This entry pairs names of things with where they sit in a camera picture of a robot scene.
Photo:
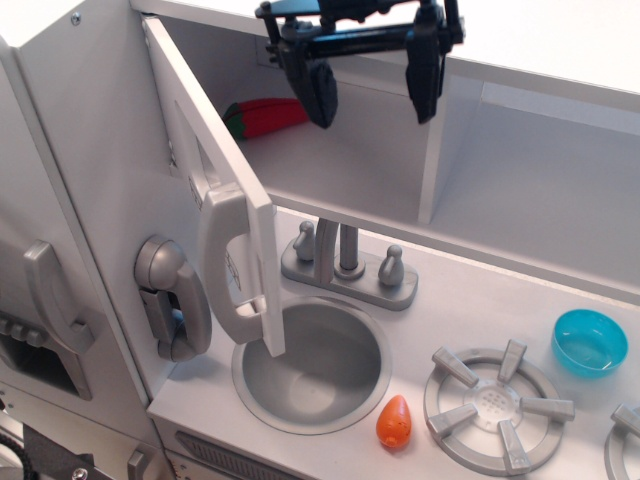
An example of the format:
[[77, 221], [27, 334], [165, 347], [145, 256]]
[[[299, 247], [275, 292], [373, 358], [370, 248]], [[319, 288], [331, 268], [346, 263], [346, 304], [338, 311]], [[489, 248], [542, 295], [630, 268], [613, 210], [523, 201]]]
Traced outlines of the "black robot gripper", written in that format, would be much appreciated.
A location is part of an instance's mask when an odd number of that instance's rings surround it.
[[406, 50], [409, 97], [419, 124], [437, 112], [442, 58], [464, 41], [458, 3], [421, 1], [410, 23], [366, 26], [397, 1], [263, 1], [255, 16], [265, 24], [267, 50], [277, 56], [309, 120], [329, 128], [338, 108], [337, 82], [327, 58]]

